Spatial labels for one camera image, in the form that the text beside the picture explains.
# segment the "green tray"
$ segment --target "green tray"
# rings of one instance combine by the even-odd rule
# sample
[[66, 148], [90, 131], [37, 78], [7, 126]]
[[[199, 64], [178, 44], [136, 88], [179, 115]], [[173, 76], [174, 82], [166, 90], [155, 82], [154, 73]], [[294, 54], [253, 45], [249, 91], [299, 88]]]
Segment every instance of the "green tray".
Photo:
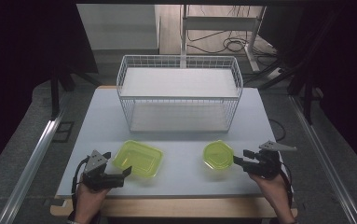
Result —
[[203, 160], [213, 169], [226, 169], [233, 163], [234, 151], [226, 143], [219, 140], [211, 142], [204, 148]]
[[123, 144], [112, 164], [122, 170], [132, 166], [134, 175], [152, 177], [156, 175], [162, 158], [163, 152], [159, 149], [130, 140]]

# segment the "wire basket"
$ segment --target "wire basket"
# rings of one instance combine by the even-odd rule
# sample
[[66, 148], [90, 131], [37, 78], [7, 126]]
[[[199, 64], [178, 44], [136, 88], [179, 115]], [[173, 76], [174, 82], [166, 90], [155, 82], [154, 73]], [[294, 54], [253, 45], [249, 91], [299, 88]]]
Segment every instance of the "wire basket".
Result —
[[241, 92], [233, 56], [126, 55], [117, 76], [117, 94], [135, 133], [226, 133]]

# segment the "white wall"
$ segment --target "white wall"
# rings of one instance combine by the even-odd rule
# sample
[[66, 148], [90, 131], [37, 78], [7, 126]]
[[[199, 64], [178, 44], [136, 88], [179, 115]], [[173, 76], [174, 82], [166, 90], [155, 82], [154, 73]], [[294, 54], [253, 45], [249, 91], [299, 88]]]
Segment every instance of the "white wall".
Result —
[[91, 49], [157, 49], [154, 5], [77, 4]]

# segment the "human hand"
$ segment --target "human hand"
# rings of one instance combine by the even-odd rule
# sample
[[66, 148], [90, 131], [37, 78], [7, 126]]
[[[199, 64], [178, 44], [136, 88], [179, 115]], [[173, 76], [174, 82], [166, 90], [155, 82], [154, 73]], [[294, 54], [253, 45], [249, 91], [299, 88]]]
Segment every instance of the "human hand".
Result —
[[266, 200], [274, 208], [281, 224], [295, 223], [294, 215], [288, 203], [285, 182], [280, 174], [273, 179], [265, 179], [259, 175], [248, 174], [256, 182]]
[[75, 222], [88, 224], [91, 219], [99, 212], [103, 200], [110, 189], [93, 191], [83, 183], [80, 183], [76, 190], [76, 216]]

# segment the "wooden floor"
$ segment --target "wooden floor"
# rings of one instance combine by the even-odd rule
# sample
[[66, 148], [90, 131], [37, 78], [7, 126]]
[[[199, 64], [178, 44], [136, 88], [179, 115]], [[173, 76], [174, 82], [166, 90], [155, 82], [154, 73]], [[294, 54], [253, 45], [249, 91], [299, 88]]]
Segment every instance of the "wooden floor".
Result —
[[[187, 15], [212, 17], [255, 17], [258, 11], [259, 7], [189, 6]], [[184, 8], [177, 5], [163, 5], [159, 6], [159, 12], [161, 20], [159, 53], [180, 54], [181, 19], [184, 12]], [[208, 52], [219, 52], [220, 54], [245, 54], [245, 51], [242, 49], [241, 44], [229, 45], [229, 48], [233, 50], [242, 49], [238, 52], [233, 52], [228, 49], [224, 50], [224, 41], [227, 38], [233, 37], [249, 39], [251, 37], [251, 34], [252, 32], [244, 31], [188, 31], [186, 37], [186, 52], [187, 54], [205, 54]], [[263, 47], [266, 45], [267, 44], [265, 44], [265, 41], [262, 40], [260, 37], [258, 37], [255, 41], [255, 46], [257, 48], [263, 49]]]

